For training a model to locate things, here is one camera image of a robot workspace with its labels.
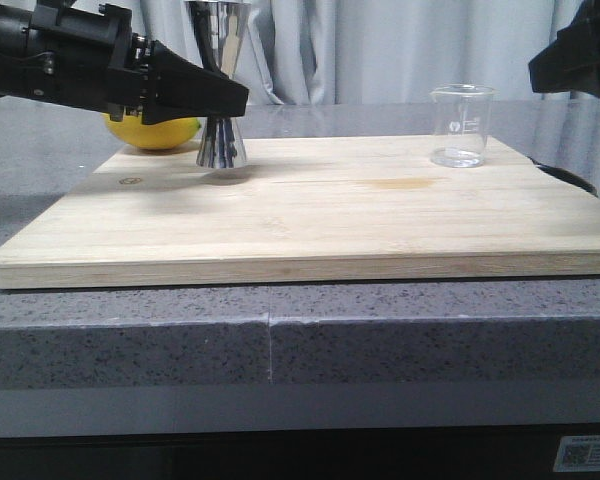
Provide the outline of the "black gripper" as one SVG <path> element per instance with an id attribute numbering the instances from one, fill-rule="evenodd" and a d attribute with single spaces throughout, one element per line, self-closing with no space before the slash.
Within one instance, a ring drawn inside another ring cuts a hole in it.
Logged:
<path id="1" fill-rule="evenodd" d="M 108 3 L 89 13 L 71 2 L 38 2 L 26 30 L 26 53 L 33 57 L 25 74 L 27 92 L 36 100 L 107 113 L 115 121 L 142 110 L 144 125 L 245 114 L 247 87 L 159 41 L 151 43 L 144 86 L 147 40 L 133 32 L 131 19 L 129 9 Z"/>

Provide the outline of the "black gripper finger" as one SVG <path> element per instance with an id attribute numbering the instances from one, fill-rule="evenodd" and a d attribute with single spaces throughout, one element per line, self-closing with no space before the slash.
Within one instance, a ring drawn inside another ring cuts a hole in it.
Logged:
<path id="1" fill-rule="evenodd" d="M 528 64 L 532 91 L 600 98 L 600 1 L 581 3 L 571 23 Z"/>

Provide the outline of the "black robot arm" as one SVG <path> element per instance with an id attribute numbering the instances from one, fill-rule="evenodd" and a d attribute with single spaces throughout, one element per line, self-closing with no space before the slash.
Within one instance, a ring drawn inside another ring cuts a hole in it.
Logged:
<path id="1" fill-rule="evenodd" d="M 106 114 L 145 125 L 186 117 L 239 117 L 248 90 L 205 61 L 197 66 L 135 33 L 129 9 L 98 12 L 70 1 L 28 11 L 0 3 L 0 96 Z"/>

